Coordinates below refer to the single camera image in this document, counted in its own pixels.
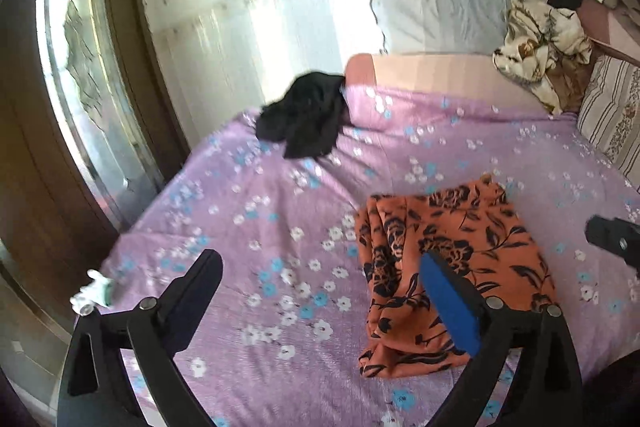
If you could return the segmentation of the orange black floral garment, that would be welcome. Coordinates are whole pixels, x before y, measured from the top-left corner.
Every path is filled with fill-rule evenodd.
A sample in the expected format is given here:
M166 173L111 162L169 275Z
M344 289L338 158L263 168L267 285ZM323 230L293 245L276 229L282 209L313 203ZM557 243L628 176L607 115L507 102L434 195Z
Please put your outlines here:
M469 361L459 332L473 317L460 285L515 311L558 301L540 248L488 174L430 195L372 195L355 231L370 298L364 377L422 376Z

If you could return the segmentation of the small white object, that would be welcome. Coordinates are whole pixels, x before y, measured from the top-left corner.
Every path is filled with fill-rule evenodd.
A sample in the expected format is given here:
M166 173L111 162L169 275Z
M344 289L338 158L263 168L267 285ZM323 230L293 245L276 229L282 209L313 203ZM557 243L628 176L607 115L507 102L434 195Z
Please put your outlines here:
M113 303L114 281L98 270L90 269L87 275L91 282L70 297L73 311L81 317L85 317L96 307L111 308Z

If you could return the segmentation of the striped pillow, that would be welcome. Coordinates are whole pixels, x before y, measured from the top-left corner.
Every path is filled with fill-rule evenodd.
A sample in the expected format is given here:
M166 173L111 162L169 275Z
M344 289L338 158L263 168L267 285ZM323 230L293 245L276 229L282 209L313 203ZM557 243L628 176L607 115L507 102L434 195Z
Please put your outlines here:
M602 55L578 114L580 133L639 191L639 67Z

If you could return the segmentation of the purple floral bedspread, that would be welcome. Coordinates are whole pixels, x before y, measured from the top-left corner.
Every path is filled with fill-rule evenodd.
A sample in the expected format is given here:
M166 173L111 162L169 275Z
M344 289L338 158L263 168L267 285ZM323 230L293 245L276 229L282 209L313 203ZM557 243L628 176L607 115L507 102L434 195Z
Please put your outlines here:
M573 117L407 91L347 89L328 156L288 160L257 140L254 113L198 146L101 271L113 307L156 296L215 249L224 276L176 358L221 426L422 426L459 377L367 379L369 304L355 217L373 194L428 195L490 174L540 246L592 377L639 346L639 280L590 246L587 220L637 221L631 184Z

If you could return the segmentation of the cream brown floral cloth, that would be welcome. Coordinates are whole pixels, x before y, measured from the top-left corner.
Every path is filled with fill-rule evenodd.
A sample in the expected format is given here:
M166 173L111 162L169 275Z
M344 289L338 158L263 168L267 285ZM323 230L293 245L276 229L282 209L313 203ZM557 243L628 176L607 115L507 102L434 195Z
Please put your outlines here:
M560 115L582 106L597 58L575 11L512 0L506 38L492 54L492 64L549 114Z

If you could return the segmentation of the pink bed sheet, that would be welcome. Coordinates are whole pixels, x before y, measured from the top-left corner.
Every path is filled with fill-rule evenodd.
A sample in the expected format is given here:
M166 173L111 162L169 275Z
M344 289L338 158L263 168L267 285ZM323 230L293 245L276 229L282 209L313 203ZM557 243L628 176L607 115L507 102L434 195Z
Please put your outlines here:
M501 75L485 55L361 53L348 60L345 77L349 86L449 95L499 108L544 111L538 98Z

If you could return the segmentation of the wooden door with glass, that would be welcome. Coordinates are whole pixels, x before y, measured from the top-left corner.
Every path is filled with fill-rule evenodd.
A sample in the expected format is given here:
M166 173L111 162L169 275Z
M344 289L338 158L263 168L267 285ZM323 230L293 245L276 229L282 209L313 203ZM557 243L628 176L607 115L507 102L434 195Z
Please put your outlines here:
M1 0L1 269L45 320L186 155L142 0Z

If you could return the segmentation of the grey pillow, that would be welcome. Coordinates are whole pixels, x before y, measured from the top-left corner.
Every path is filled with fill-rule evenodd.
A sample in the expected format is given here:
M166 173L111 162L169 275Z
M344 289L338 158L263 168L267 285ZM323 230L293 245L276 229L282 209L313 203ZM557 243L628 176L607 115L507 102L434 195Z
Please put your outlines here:
M511 1L370 0L370 8L386 54L489 55L503 44Z

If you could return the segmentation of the black crumpled garment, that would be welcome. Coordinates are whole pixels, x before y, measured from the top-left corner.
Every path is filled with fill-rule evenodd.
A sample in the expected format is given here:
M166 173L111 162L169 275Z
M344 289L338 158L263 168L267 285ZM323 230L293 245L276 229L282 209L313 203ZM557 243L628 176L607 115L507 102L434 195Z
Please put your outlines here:
M256 138L283 144L286 159L329 155L347 110L345 84L343 75L325 72L297 77L279 101L262 108L255 124Z

